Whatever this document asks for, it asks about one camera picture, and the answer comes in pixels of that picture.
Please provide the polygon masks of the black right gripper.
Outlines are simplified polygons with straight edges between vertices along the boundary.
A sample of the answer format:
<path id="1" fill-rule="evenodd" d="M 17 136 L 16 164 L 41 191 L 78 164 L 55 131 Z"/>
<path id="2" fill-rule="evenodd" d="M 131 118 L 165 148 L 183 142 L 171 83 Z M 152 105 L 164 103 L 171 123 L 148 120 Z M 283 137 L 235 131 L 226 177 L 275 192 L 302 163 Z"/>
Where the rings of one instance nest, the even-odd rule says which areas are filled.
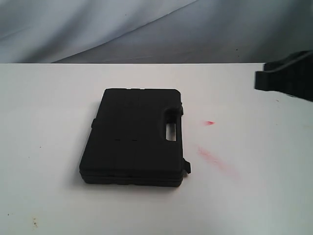
<path id="1" fill-rule="evenodd" d="M 274 91 L 312 102 L 313 52 L 299 51 L 268 63 L 255 72 L 254 88 Z"/>

